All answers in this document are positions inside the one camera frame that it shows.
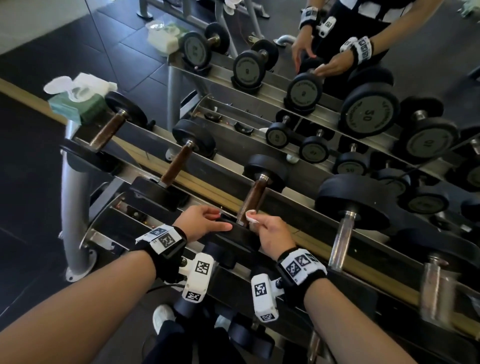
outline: wrist strap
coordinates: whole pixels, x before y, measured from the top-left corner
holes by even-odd
[[[319,23],[317,17],[318,8],[315,8],[314,6],[306,7],[301,13],[299,29],[302,29],[305,25],[311,25],[312,28],[315,28]]]
[[[176,226],[162,225],[135,239],[135,250],[144,250],[152,258],[156,277],[175,283],[187,236]]]
[[[308,250],[293,248],[283,253],[277,263],[285,290],[285,301],[291,306],[303,304],[310,285],[326,278],[327,270]]]
[[[369,60],[373,54],[373,44],[367,36],[353,42],[351,49],[354,55],[356,53],[357,65]]]

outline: rubber gym floor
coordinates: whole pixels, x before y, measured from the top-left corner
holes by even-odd
[[[304,0],[261,3],[271,15],[270,20],[259,19],[267,39],[296,34]],[[425,93],[442,96],[479,65],[480,25],[458,16],[456,10],[460,4],[446,1],[417,34],[387,54],[384,64],[396,77],[400,99]],[[92,73],[117,82],[120,91],[137,102],[149,118],[165,126],[166,60],[147,43],[144,21],[135,14],[137,6],[136,0],[106,1],[104,7],[92,14],[1,54],[0,79],[47,99],[42,88],[52,78]],[[214,20],[212,13],[197,4],[193,4],[193,9],[194,15],[203,20]],[[149,11],[167,23],[179,22],[158,9]],[[238,51],[247,49],[245,38],[252,31],[248,18],[241,14],[226,18]],[[293,77],[288,49],[280,54],[274,71]],[[183,88],[185,94],[192,89],[187,83]],[[250,100],[247,105],[241,97],[233,99],[233,95],[224,90],[219,92],[215,87],[212,93],[221,101],[234,102],[242,109],[248,107],[250,112],[268,120],[274,118],[273,108],[260,107],[260,103],[253,104]],[[480,114],[478,105],[464,112],[448,102],[445,100],[446,115],[459,124],[473,122]],[[4,94],[0,94],[0,110],[3,116],[0,123],[1,330],[67,283],[62,245],[57,238],[61,230],[58,143],[63,137],[63,126]],[[92,171],[92,191],[108,180],[108,176]],[[171,301],[174,295],[163,292],[146,296],[95,363],[140,363],[142,345],[153,332],[153,309],[160,302]],[[255,363],[258,359],[248,360]],[[274,355],[271,362],[279,360],[279,355]]]

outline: shoe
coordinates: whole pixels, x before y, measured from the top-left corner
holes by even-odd
[[[231,320],[229,320],[226,317],[223,317],[222,315],[219,315],[215,321],[215,328],[224,328],[226,332],[228,332],[228,328],[230,327],[230,324],[232,323]]]
[[[160,332],[163,323],[167,320],[175,321],[175,315],[169,305],[161,304],[153,312],[153,327],[157,335]]]

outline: right hand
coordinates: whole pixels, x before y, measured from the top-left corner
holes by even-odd
[[[295,248],[288,226],[280,217],[256,214],[254,211],[248,211],[247,215],[258,221],[254,230],[258,231],[262,248],[270,258],[277,261],[283,252]]]
[[[300,55],[302,50],[305,50],[310,58],[317,56],[312,52],[312,32],[313,28],[310,25],[305,25],[300,29],[297,39],[292,44],[292,58],[295,62],[295,70],[300,71]]]

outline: left hand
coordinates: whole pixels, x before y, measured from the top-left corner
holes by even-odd
[[[187,235],[188,242],[194,242],[211,231],[232,230],[232,224],[215,221],[220,218],[220,210],[206,205],[190,206],[175,220],[173,226]]]
[[[353,52],[346,50],[345,52],[338,53],[332,57],[330,62],[322,64],[313,72],[320,77],[337,76],[350,69],[353,66]]]

